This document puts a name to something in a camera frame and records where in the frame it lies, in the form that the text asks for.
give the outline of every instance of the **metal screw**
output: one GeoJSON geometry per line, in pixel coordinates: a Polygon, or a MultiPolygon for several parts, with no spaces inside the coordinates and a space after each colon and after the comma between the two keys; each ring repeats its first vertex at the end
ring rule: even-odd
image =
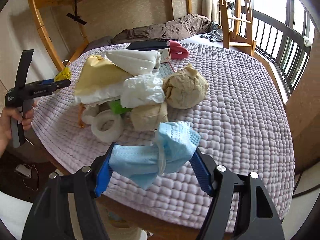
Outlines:
{"type": "Polygon", "coordinates": [[[250,176],[253,179],[257,179],[259,177],[258,173],[254,172],[254,171],[250,173],[250,176]]]}
{"type": "Polygon", "coordinates": [[[90,166],[84,166],[84,167],[82,167],[81,171],[84,172],[84,173],[87,173],[87,172],[91,171],[91,167],[90,166]]]}
{"type": "Polygon", "coordinates": [[[54,179],[54,178],[56,178],[57,177],[57,173],[55,173],[55,172],[51,172],[50,174],[49,174],[49,178],[50,179],[54,179]]]}
{"type": "Polygon", "coordinates": [[[218,165],[217,166],[217,170],[220,171],[220,172],[225,172],[227,170],[227,168],[223,165],[218,165]]]}

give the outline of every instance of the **white charger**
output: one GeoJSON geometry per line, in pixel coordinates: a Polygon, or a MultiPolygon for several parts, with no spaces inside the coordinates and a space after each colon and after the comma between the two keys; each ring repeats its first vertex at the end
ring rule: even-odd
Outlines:
{"type": "Polygon", "coordinates": [[[31,179],[31,177],[32,177],[31,169],[27,168],[23,164],[19,164],[16,167],[15,172],[18,173],[19,175],[21,175],[22,177],[26,178],[26,179],[31,179]]]}

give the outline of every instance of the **curtain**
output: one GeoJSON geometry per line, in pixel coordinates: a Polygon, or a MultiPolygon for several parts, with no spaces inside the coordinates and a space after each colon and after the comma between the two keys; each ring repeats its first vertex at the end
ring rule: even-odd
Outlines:
{"type": "Polygon", "coordinates": [[[202,15],[219,23],[219,0],[202,0],[202,15]]]}

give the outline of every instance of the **green object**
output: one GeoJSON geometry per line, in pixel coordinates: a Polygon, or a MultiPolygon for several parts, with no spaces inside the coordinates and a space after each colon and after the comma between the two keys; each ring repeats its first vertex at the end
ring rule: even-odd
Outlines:
{"type": "Polygon", "coordinates": [[[120,100],[110,101],[109,106],[110,106],[111,111],[114,114],[124,114],[124,113],[132,110],[132,108],[122,107],[120,104],[120,100]]]}

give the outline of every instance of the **brown duvet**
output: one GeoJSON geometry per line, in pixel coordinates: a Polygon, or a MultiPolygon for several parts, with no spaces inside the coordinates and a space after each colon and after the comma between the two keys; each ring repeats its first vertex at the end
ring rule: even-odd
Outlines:
{"type": "Polygon", "coordinates": [[[127,29],[112,39],[112,44],[121,44],[149,39],[183,40],[196,34],[210,32],[213,21],[198,14],[188,14],[176,20],[149,26],[127,29]]]}

